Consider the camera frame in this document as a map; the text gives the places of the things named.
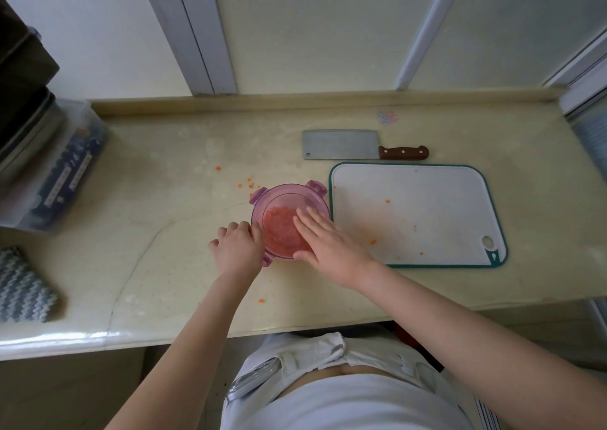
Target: gray knitted cloth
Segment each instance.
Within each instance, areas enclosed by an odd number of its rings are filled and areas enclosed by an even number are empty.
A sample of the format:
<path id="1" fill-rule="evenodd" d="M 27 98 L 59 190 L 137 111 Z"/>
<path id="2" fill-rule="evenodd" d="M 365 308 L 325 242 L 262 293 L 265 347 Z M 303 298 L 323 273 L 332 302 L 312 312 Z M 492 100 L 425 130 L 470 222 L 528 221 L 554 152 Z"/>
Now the gray knitted cloth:
<path id="1" fill-rule="evenodd" d="M 0 321 L 46 321 L 57 303 L 17 246 L 0 250 Z"/>

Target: hand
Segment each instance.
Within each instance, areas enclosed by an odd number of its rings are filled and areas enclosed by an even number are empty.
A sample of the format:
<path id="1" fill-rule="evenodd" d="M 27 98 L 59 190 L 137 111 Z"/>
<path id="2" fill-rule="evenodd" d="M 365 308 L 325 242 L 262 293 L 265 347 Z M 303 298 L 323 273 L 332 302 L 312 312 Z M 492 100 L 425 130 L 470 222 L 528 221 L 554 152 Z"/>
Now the hand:
<path id="1" fill-rule="evenodd" d="M 338 285 L 357 289 L 369 264 L 375 260 L 350 235 L 308 207 L 297 209 L 293 222 L 314 253 L 297 251 L 293 258 L 306 261 Z"/>
<path id="2" fill-rule="evenodd" d="M 262 270 L 265 248 L 257 222 L 249 225 L 244 220 L 240 224 L 230 222 L 227 228 L 220 227 L 217 239 L 209 242 L 209 249 L 220 278 L 234 278 L 251 284 Z"/>

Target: countertop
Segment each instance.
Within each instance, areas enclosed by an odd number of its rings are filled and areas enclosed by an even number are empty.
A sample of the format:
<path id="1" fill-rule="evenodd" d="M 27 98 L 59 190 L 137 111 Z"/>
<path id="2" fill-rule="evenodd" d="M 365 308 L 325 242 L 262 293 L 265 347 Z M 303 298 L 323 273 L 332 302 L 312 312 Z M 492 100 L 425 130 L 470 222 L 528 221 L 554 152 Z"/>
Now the countertop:
<path id="1" fill-rule="evenodd" d="M 398 121 L 380 124 L 379 110 Z M 302 160 L 304 129 L 377 129 L 386 146 L 424 144 L 429 163 L 484 174 L 510 256 L 499 268 L 403 270 L 429 288 L 475 310 L 607 295 L 607 186 L 556 103 L 107 122 L 109 142 L 56 230 L 0 232 L 1 244 L 23 246 L 62 299 L 47 323 L 0 324 L 0 359 L 171 342 L 215 278 L 206 244 L 218 227 L 250 219 L 257 185 L 327 182 L 337 161 Z M 306 264 L 277 260 L 254 282 L 230 336 L 383 319 L 364 297 Z"/>

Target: white cutting board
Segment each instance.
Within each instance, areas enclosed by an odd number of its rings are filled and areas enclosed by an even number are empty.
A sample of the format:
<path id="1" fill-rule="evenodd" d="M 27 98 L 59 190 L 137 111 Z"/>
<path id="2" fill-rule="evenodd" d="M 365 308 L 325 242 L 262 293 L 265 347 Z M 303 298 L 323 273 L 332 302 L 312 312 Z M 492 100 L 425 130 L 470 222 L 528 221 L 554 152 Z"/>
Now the white cutting board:
<path id="1" fill-rule="evenodd" d="M 487 184 L 470 166 L 346 162 L 329 185 L 335 224 L 384 264 L 498 267 L 507 257 Z"/>

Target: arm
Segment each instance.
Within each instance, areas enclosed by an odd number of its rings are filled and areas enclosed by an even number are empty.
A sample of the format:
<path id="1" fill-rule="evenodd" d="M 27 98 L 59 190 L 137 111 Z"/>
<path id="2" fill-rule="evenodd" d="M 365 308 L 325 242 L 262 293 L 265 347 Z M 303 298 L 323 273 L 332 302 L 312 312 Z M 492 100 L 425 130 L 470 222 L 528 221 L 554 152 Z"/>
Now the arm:
<path id="1" fill-rule="evenodd" d="M 219 277 L 192 318 L 106 430 L 193 430 L 211 387 L 228 329 L 262 267 L 257 224 L 232 222 L 209 243 Z"/>
<path id="2" fill-rule="evenodd" d="M 302 259 L 389 313 L 516 428 L 604 428 L 607 388 L 534 343 L 374 261 L 318 213 L 294 223 L 314 253 Z"/>

